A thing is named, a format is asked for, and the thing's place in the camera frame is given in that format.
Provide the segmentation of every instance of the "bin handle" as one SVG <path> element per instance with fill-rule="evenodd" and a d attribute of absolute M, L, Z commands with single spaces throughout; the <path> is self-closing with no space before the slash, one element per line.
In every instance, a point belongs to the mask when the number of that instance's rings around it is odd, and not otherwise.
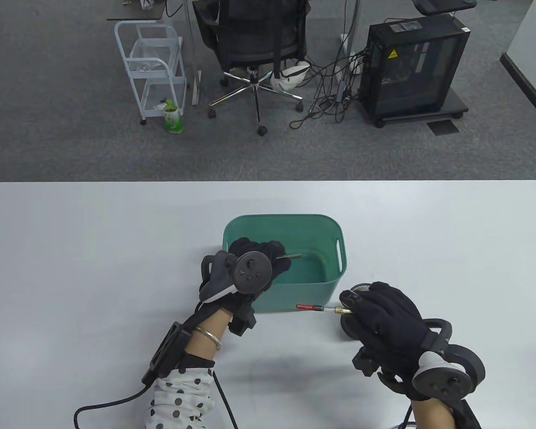
<path fill-rule="evenodd" d="M 338 253 L 339 274 L 343 276 L 348 267 L 348 258 L 345 255 L 345 243 L 342 235 L 335 239 L 335 249 Z"/>

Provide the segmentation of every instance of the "gold bracelet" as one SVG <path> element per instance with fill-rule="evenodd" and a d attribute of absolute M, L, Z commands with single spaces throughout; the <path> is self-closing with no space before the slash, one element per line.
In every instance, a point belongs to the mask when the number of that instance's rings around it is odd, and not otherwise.
<path fill-rule="evenodd" d="M 222 347 L 222 343 L 221 343 L 221 341 L 220 341 L 217 337 L 215 337 L 215 335 L 211 334 L 209 331 L 207 331 L 206 329 L 201 328 L 200 326 L 197 326 L 197 327 L 195 328 L 195 331 L 202 333 L 202 335 L 205 335 L 205 336 L 208 337 L 213 343 L 215 343 L 215 345 L 217 345 L 217 350 L 220 350 L 220 349 L 221 349 L 221 347 Z"/>

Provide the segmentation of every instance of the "desk leg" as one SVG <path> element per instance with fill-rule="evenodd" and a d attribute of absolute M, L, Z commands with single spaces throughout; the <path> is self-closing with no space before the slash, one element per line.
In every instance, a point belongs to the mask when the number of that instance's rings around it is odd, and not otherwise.
<path fill-rule="evenodd" d="M 188 6 L 189 6 L 188 0 L 183 0 L 184 19 L 186 21 L 187 31 L 188 31 L 188 49 L 189 49 L 189 51 L 191 51 L 191 61 L 193 63 L 193 74 L 194 74 L 194 77 L 195 77 L 195 80 L 193 82 L 193 106 L 196 106 L 198 104 L 198 98 L 199 98 L 199 95 L 200 95 L 200 92 L 201 92 L 201 75 L 202 75 L 202 73 L 197 67 L 197 55 L 196 55 L 196 50 L 195 50 L 195 41 L 194 41 L 194 37 L 193 37 L 193 29 L 191 27 L 191 18 L 190 18 L 190 15 L 188 14 Z M 169 6 L 168 10 L 170 10 L 172 12 L 175 9 L 172 8 L 172 6 Z M 175 27 L 172 24 L 172 18 L 167 16 L 167 11 L 166 10 L 163 13 L 163 22 L 166 23 L 166 24 L 170 24 L 173 28 Z M 167 31 L 167 37 L 171 37 L 171 35 L 168 34 L 168 33 L 170 33 L 169 30 Z"/>
<path fill-rule="evenodd" d="M 345 52 L 345 56 L 348 59 L 348 63 L 352 59 L 352 46 L 353 46 L 353 39 L 355 39 L 358 27 L 360 26 L 360 18 L 361 18 L 361 6 L 360 6 L 361 0 L 356 0 L 356 5 L 353 8 L 353 28 L 351 33 L 349 34 L 348 40 L 345 39 L 345 34 L 340 34 L 339 38 L 341 39 L 341 43 L 343 45 L 343 51 Z M 343 72 L 343 77 L 341 81 L 339 82 L 339 88 L 338 93 L 335 98 L 336 102 L 341 102 L 343 100 L 343 92 L 345 91 L 345 88 L 348 84 L 349 78 L 351 73 L 356 73 L 356 65 L 354 64 L 353 67 L 347 67 L 345 71 Z"/>
<path fill-rule="evenodd" d="M 197 55 L 195 50 L 195 41 L 193 37 L 193 29 L 191 27 L 191 18 L 188 14 L 188 0 L 183 0 L 184 4 L 184 18 L 187 21 L 187 27 L 188 27 L 188 45 L 191 50 L 191 60 L 193 61 L 193 74 L 194 74 L 194 82 L 193 82 L 193 106 L 196 106 L 198 104 L 198 98 L 201 93 L 201 71 L 197 67 Z"/>

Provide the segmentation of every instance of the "black cable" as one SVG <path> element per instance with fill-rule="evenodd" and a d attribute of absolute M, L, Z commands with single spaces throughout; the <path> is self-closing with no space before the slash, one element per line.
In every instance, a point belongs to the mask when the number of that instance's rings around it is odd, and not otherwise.
<path fill-rule="evenodd" d="M 80 425 L 78 425 L 78 414 L 80 414 L 82 411 L 87 411 L 88 409 L 100 409 L 100 408 L 107 408 L 107 407 L 114 407 L 116 405 L 125 404 L 126 402 L 132 401 L 134 399 L 139 398 L 141 395 L 143 395 L 149 388 L 152 386 L 152 384 L 147 384 L 141 390 L 140 392 L 137 392 L 133 396 L 129 396 L 129 398 L 120 399 L 119 401 L 113 401 L 113 402 L 106 402 L 105 404 L 97 404 L 97 405 L 88 405 L 85 407 L 78 408 L 77 411 L 74 413 L 74 427 L 75 429 L 80 429 Z"/>
<path fill-rule="evenodd" d="M 232 410 L 229 406 L 229 402 L 226 400 L 225 393 L 222 391 L 221 384 L 218 381 L 216 372 L 213 372 L 213 378 L 214 378 L 215 384 L 217 385 L 218 392 L 219 394 L 221 394 L 222 401 L 225 403 L 226 410 L 229 413 L 230 421 L 233 423 L 234 429 L 238 429 L 238 425 L 236 424 L 236 419 L 234 418 L 234 414 L 232 413 Z"/>
<path fill-rule="evenodd" d="M 417 423 L 414 421 L 409 421 L 409 417 L 411 417 L 411 411 L 413 411 L 413 407 L 409 405 L 409 409 L 407 410 L 407 413 L 405 414 L 405 419 L 403 419 L 403 423 L 401 423 L 397 429 L 405 429 L 408 425 L 416 426 Z"/>
<path fill-rule="evenodd" d="M 345 34 L 345 27 L 347 23 L 347 4 L 348 1 L 345 0 L 343 4 L 343 31 Z M 314 102 L 309 106 L 308 113 L 300 120 L 291 121 L 289 123 L 289 127 L 291 129 L 299 129 L 303 123 L 308 119 L 318 119 L 325 115 L 332 115 L 335 118 L 335 122 L 341 122 L 343 120 L 343 117 L 345 116 L 345 112 L 352 100 L 352 86 L 354 84 L 354 79 L 356 73 L 352 73 L 348 84 L 346 85 L 346 88 L 344 89 L 344 98 L 342 101 L 337 102 L 337 94 L 333 94 L 333 82 L 334 82 L 334 76 L 336 76 L 337 73 L 341 73 L 344 70 L 346 70 L 345 73 L 349 73 L 350 66 L 354 65 L 353 70 L 356 70 L 357 67 L 362 64 L 362 59 L 364 59 L 364 52 L 366 52 L 366 49 L 363 49 L 359 53 L 355 54 L 350 58 L 350 53 L 347 53 L 347 56 L 341 57 L 341 53 L 343 50 L 343 42 L 350 37 L 352 34 L 353 28 L 356 24 L 356 16 L 352 19 L 352 24 L 350 25 L 350 28 L 348 30 L 348 33 L 346 34 L 346 37 L 342 39 L 342 43 L 339 46 L 339 49 L 335 55 L 335 59 L 333 62 L 329 63 L 326 66 L 319 66 L 314 64 L 314 62 L 311 60 L 310 57 L 306 56 L 306 58 L 309 60 L 310 63 L 310 69 L 311 75 L 302 82 L 301 85 L 298 87 L 302 87 L 307 85 L 309 82 L 311 82 L 313 79 L 319 77 L 317 87 L 314 94 Z M 347 59 L 348 63 L 344 66 L 336 70 L 336 66 L 342 59 Z"/>
<path fill-rule="evenodd" d="M 164 0 L 164 11 L 165 11 L 165 13 L 167 14 L 167 16 L 168 16 L 169 18 L 172 18 L 172 17 L 175 16 L 175 14 L 176 14 L 178 11 L 180 11 L 180 8 L 182 8 L 183 5 L 184 5 L 184 3 L 181 3 L 180 6 L 179 6 L 178 8 L 176 8 L 176 11 L 174 11 L 174 12 L 172 13 L 172 15 L 169 15 L 169 14 L 168 14 L 168 1 L 167 1 L 167 0 Z"/>

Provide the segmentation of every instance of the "chair base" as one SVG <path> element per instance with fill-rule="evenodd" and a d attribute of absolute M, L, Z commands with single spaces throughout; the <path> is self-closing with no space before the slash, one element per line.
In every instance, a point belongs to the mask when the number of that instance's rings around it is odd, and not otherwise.
<path fill-rule="evenodd" d="M 232 98 L 232 97 L 240 94 L 241 92 L 245 92 L 247 89 L 252 91 L 252 93 L 254 94 L 254 100 L 256 102 L 256 117 L 258 118 L 258 130 L 257 130 L 258 135 L 265 135 L 266 133 L 268 133 L 268 130 L 266 129 L 265 126 L 262 125 L 262 122 L 260 120 L 260 107 L 258 106 L 258 90 L 259 89 L 262 89 L 262 90 L 268 91 L 268 92 L 272 92 L 274 94 L 280 94 L 281 96 L 294 98 L 295 100 L 298 100 L 298 104 L 296 105 L 296 111 L 297 112 L 302 112 L 303 111 L 303 103 L 302 103 L 303 98 L 301 96 L 297 96 L 295 94 L 291 94 L 291 93 L 286 92 L 286 91 L 283 91 L 283 92 L 276 91 L 276 90 L 272 89 L 272 87 L 270 87 L 267 84 L 263 83 L 270 76 L 272 76 L 272 72 L 266 74 L 265 76 L 261 77 L 260 79 L 258 78 L 258 71 L 256 69 L 249 68 L 248 73 L 250 73 L 250 78 L 245 79 L 245 78 L 242 78 L 242 77 L 235 76 L 235 75 L 233 75 L 231 73 L 224 72 L 225 78 L 223 78 L 223 80 L 221 80 L 221 85 L 222 86 L 227 86 L 227 83 L 228 83 L 227 78 L 231 78 L 231 79 L 234 79 L 234 80 L 239 80 L 241 82 L 244 82 L 245 85 L 241 86 L 240 88 L 235 89 L 234 91 L 229 92 L 225 96 L 222 96 L 221 98 L 211 102 L 209 104 L 209 107 L 210 107 L 210 109 L 209 109 L 209 118 L 217 117 L 217 113 L 214 110 L 215 106 L 219 105 L 220 103 L 225 102 L 229 98 Z"/>

